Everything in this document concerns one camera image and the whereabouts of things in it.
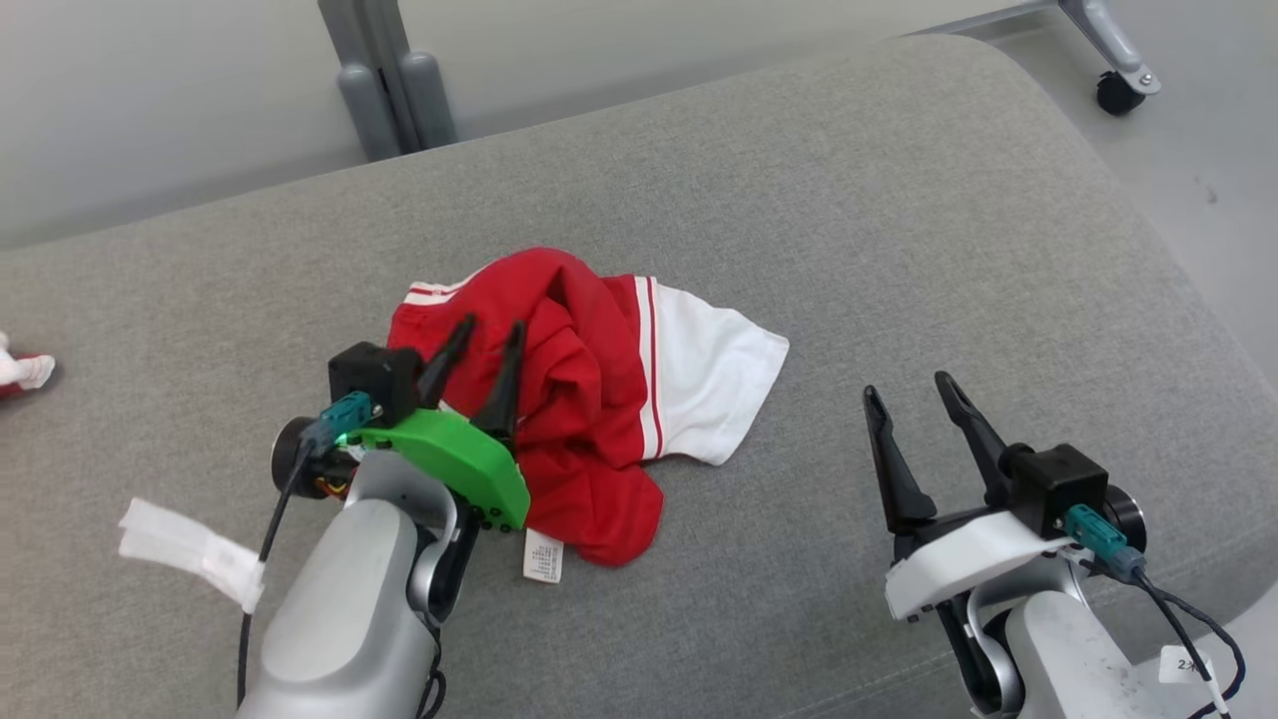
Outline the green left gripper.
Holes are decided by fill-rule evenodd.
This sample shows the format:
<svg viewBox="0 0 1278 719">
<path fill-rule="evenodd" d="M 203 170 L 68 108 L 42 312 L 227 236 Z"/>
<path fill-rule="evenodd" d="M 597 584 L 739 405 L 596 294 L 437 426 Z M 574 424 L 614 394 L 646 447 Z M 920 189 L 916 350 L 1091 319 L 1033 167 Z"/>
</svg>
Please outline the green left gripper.
<svg viewBox="0 0 1278 719">
<path fill-rule="evenodd" d="M 420 368 L 417 398 L 420 407 L 395 427 L 364 427 L 345 435 L 345 446 L 358 455 L 394 450 L 420 473 L 428 474 L 484 510 L 501 531 L 524 529 L 530 508 L 527 481 L 514 458 L 527 326 L 515 322 L 498 358 L 498 372 L 481 409 L 470 421 L 459 412 L 438 409 L 452 369 L 466 352 L 475 315 L 452 327 L 446 342 Z"/>
</svg>

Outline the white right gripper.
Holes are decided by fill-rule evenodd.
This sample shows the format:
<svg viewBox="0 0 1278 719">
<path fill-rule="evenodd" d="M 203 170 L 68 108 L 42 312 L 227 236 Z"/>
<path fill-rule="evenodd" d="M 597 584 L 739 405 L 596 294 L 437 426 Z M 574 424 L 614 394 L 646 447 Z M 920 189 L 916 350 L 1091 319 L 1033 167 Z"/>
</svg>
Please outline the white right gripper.
<svg viewBox="0 0 1278 719">
<path fill-rule="evenodd" d="M 964 395 L 952 374 L 935 372 L 933 378 L 950 420 L 962 432 L 975 460 L 985 487 L 985 504 L 1005 508 L 1010 501 L 1010 478 L 999 469 L 999 457 L 1007 444 Z M 895 439 L 889 410 L 872 384 L 864 387 L 863 409 L 884 520 L 895 535 L 895 564 L 886 573 L 884 596 L 896 622 L 918 616 L 923 608 L 935 607 L 958 593 L 1008 576 L 1031 564 L 1033 559 L 1042 559 L 1045 552 L 1062 550 L 1068 545 L 1067 536 L 1036 536 L 1008 511 L 996 511 L 967 520 L 962 527 L 915 549 L 912 538 L 907 535 L 935 518 L 935 502 L 918 487 Z"/>
</svg>

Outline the red and white garment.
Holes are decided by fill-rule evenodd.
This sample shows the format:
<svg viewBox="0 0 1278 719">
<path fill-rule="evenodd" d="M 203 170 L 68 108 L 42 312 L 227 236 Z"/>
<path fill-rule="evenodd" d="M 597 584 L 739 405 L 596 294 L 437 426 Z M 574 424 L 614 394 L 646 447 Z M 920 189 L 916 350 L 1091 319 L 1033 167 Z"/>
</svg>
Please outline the red and white garment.
<svg viewBox="0 0 1278 719">
<path fill-rule="evenodd" d="M 475 418 L 507 335 L 524 324 L 514 442 L 525 524 L 602 567 L 654 540 L 665 496 L 647 461 L 725 464 L 790 349 L 737 312 L 644 275 L 602 277 L 557 249 L 516 252 L 458 284 L 412 284 L 389 345 L 429 358 L 466 318 L 474 333 L 443 405 Z"/>
</svg>

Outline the white tape strip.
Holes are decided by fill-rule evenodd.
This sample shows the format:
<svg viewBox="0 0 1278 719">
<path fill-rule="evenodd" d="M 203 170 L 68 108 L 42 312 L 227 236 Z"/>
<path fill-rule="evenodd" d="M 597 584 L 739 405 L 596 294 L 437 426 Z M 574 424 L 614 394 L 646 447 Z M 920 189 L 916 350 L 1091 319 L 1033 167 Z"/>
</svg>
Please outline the white tape strip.
<svg viewBox="0 0 1278 719">
<path fill-rule="evenodd" d="M 243 613 L 256 614 L 266 568 L 258 552 L 142 497 L 133 497 L 119 527 L 123 535 L 118 552 L 123 558 L 184 570 L 224 593 Z"/>
</svg>

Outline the grey stand leg with caster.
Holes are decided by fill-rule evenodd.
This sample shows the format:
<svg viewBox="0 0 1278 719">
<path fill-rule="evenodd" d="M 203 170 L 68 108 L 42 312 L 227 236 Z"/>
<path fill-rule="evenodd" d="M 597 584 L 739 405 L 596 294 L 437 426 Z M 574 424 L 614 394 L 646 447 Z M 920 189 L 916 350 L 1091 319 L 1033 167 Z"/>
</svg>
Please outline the grey stand leg with caster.
<svg viewBox="0 0 1278 719">
<path fill-rule="evenodd" d="M 1068 18 L 1108 69 L 1100 74 L 1094 91 L 1098 109 L 1111 117 L 1127 117 L 1146 97 L 1159 95 L 1162 82 L 1150 70 L 1144 55 L 1123 32 L 1112 13 L 1112 0 L 998 0 L 994 11 L 961 18 L 918 34 L 958 34 L 964 31 L 996 24 L 1036 11 L 1057 9 Z"/>
</svg>

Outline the grey double-footed partition post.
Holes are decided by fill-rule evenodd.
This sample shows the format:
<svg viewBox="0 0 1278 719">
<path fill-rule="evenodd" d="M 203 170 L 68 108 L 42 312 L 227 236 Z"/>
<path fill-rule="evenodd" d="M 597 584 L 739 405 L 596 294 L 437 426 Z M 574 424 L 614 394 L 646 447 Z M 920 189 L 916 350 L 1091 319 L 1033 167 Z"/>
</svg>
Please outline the grey double-footed partition post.
<svg viewBox="0 0 1278 719">
<path fill-rule="evenodd" d="M 435 56 L 410 47 L 400 0 L 317 0 L 337 55 L 336 86 L 366 160 L 459 140 Z"/>
</svg>

